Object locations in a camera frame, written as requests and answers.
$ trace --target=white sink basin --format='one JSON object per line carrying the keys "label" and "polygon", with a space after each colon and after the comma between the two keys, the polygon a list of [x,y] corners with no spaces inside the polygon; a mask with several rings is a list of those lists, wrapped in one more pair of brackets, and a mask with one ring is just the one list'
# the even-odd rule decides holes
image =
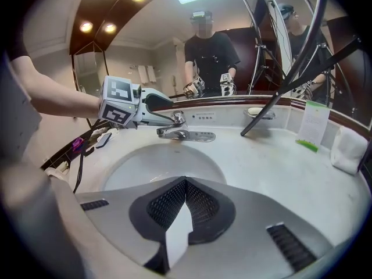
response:
{"label": "white sink basin", "polygon": [[103,190],[128,188],[180,176],[226,183],[222,171],[210,157],[194,148],[169,143],[146,146],[129,153],[117,164]]}

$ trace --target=bathroom counter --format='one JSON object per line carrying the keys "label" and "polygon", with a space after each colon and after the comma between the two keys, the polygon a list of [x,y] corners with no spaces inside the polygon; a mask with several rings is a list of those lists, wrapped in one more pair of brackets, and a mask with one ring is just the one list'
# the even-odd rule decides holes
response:
{"label": "bathroom counter", "polygon": [[[297,144],[295,133],[288,130],[251,130],[242,137],[238,127],[189,127],[190,131],[211,131],[216,135],[213,142],[189,142],[160,139],[157,128],[120,130],[106,146],[84,158],[77,192],[101,190],[123,157],[136,149],[182,144],[210,157],[228,185],[271,197],[316,227],[334,246],[357,232],[371,205],[370,191],[361,173],[351,176],[334,168],[329,149],[321,146],[314,153]],[[70,167],[72,189],[79,158]]]}

